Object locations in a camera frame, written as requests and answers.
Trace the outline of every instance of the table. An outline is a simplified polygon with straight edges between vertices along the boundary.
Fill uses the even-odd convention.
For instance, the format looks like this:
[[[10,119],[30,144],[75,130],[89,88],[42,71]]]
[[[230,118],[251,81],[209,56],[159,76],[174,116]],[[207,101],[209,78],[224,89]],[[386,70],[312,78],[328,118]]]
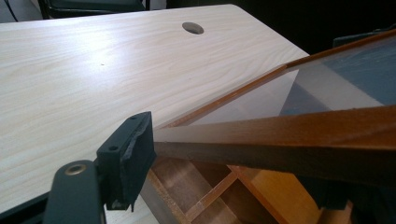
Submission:
[[[62,165],[93,160],[133,114],[161,127],[305,55],[231,5],[1,24],[0,212],[48,191]],[[157,222],[142,200],[135,210],[107,220]]]

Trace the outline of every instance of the chair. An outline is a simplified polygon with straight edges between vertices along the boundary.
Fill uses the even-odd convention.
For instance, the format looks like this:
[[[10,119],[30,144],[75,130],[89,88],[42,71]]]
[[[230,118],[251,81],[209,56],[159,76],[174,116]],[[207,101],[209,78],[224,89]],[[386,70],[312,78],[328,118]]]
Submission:
[[[149,10],[142,0],[38,0],[44,20]]]

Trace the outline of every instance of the wooden frame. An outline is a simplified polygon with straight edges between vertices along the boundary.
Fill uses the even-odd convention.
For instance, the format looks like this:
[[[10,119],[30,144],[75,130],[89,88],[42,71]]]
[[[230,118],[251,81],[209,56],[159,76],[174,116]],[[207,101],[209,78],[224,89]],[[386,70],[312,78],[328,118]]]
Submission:
[[[164,128],[191,123],[192,120],[201,118],[260,85],[288,73],[296,66],[303,65],[304,63],[312,63],[315,60],[330,57],[338,52],[364,47],[375,41],[394,38],[395,35],[396,31],[391,31],[341,48],[328,50],[301,60],[283,64],[247,84],[245,87],[222,96],[218,100],[210,102],[182,118],[175,119],[173,122],[165,125]],[[251,164],[253,167],[275,169],[284,172],[395,187],[395,182],[392,179],[395,175],[394,164],[396,164],[394,162],[396,159],[396,143],[393,138],[395,135],[394,125],[396,123],[395,118],[393,118],[395,112],[395,106],[383,106],[306,116],[261,119],[250,122],[163,129],[157,131],[155,134],[156,141],[158,142],[157,148],[160,149],[160,153],[163,155],[167,154],[170,157],[201,159],[203,161],[215,161],[226,164]],[[351,120],[351,118],[361,119],[366,123],[360,123],[358,126],[355,126],[356,120]],[[326,137],[320,138],[329,133],[331,131],[330,129],[322,129],[320,132],[313,130],[311,133],[299,135],[297,139],[294,139],[297,144],[290,141],[285,146],[283,138],[292,132],[302,129],[301,119],[305,119],[306,125],[303,129],[308,131],[312,131],[318,122],[324,120],[325,127],[332,127],[331,130],[335,130],[336,133],[341,130],[339,137],[345,134],[355,133],[355,129],[348,129],[352,126],[356,129],[364,129],[361,132],[366,133],[366,135],[359,135],[353,141],[343,141],[342,144],[339,144],[339,142],[332,142],[333,139],[326,139]],[[334,125],[335,120],[341,120],[345,124],[345,129],[340,129],[340,126]],[[268,129],[260,129],[260,127],[263,127],[263,124],[268,125],[271,122],[285,123],[290,125],[291,128],[286,132],[278,129],[273,133],[269,132]],[[246,133],[237,133],[233,138],[227,138],[224,133],[235,126],[238,127],[239,131],[244,129]],[[262,140],[260,135],[255,135],[258,131],[267,132],[268,138]],[[241,156],[244,156],[243,153],[235,153],[228,157],[228,160],[225,160],[224,157],[219,157],[219,155],[224,155],[226,150],[228,150],[228,147],[224,147],[224,144],[232,144],[236,147],[237,151],[238,147],[241,148],[240,146],[249,145],[252,142],[258,147],[253,148],[251,154],[245,154],[246,157],[243,159],[241,159]],[[181,154],[180,150],[174,150],[175,147],[188,147],[190,151]],[[276,149],[279,150],[271,151],[271,147],[277,147]],[[335,150],[337,155],[333,157],[334,160],[326,161],[323,160],[325,157],[323,157],[324,155],[322,153],[310,151],[313,150],[312,147],[323,147],[331,151]],[[210,148],[215,151],[208,151],[206,155],[197,153],[202,148]],[[249,163],[253,161],[251,157],[258,156],[258,150],[263,149],[268,149],[265,156],[269,155],[272,159],[279,159],[279,156],[287,157],[291,155],[290,160],[287,160],[287,163],[277,160],[275,163],[262,164],[263,157],[261,157],[260,160],[256,160],[258,163]],[[295,149],[298,150],[298,153],[292,154]],[[341,163],[344,165],[341,169],[336,169],[337,166],[334,166],[334,163],[337,162],[338,165],[338,159],[344,156],[347,156],[351,160],[342,161]],[[304,166],[299,161],[306,158],[317,162],[315,164],[310,161],[307,166]],[[312,168],[312,164],[314,164],[315,168],[318,168],[321,165],[318,161],[325,161],[326,165],[323,166],[326,167],[325,170],[310,169]],[[355,169],[352,169],[356,173],[352,172],[349,175],[340,174],[340,171],[348,169],[348,165],[351,162],[352,164],[358,164],[354,166]],[[365,166],[366,162],[377,164],[378,166]],[[273,185],[263,183],[263,180],[268,180],[268,178],[270,181],[277,181],[277,183]],[[351,203],[347,205],[344,211],[335,213],[317,209],[312,200],[309,199],[309,196],[307,196],[307,193],[304,192],[304,189],[293,179],[292,175],[233,165],[225,166],[180,159],[159,158],[149,172],[148,180],[142,191],[142,195],[157,218],[167,223],[332,223],[335,220],[337,223],[350,222]],[[285,188],[285,185],[288,184],[294,188],[292,191]],[[282,204],[274,203],[275,199],[270,198],[271,193],[281,192],[282,190],[288,191],[285,194],[296,193],[297,198],[303,198],[299,201],[299,205],[304,204],[305,208],[301,208],[299,211],[290,211],[290,206],[284,207]],[[155,193],[158,193],[161,197],[156,198]],[[155,208],[151,204],[153,202],[160,202],[162,205],[166,205],[166,207]]]

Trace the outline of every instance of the open wooden box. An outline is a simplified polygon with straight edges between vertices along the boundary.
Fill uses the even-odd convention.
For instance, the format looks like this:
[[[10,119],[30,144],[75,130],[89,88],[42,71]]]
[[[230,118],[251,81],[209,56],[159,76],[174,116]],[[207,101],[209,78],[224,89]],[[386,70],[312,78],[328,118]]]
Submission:
[[[349,99],[332,105],[337,92],[325,92],[318,83],[326,77],[325,86],[334,84],[343,76],[339,71],[344,73],[349,67],[351,71],[362,68],[367,63],[365,58],[374,61],[379,57],[382,60],[379,66],[371,66],[371,73],[377,73],[378,68],[394,71],[394,64],[387,60],[394,58],[396,53],[395,34],[390,32],[375,36],[279,66],[246,87],[209,102],[166,127],[378,106],[379,100],[370,98],[361,86],[354,88],[358,84],[350,80],[336,83],[336,88],[343,91],[338,96],[349,96]],[[279,77],[283,78],[280,89],[287,91],[280,110],[274,114],[266,107],[268,102],[278,102],[282,94],[277,93],[270,99],[262,98],[271,86],[266,83],[272,80],[274,82],[271,83],[275,83]],[[300,77],[305,81],[314,81],[306,84]],[[293,87],[302,88],[310,94],[296,98],[296,95],[291,95],[296,90],[293,87],[290,90],[291,85],[297,85]],[[330,95],[331,100],[322,97]],[[161,157],[149,171],[142,196],[161,223],[342,224],[351,223],[353,206],[348,203],[345,210],[319,209],[293,174]]]

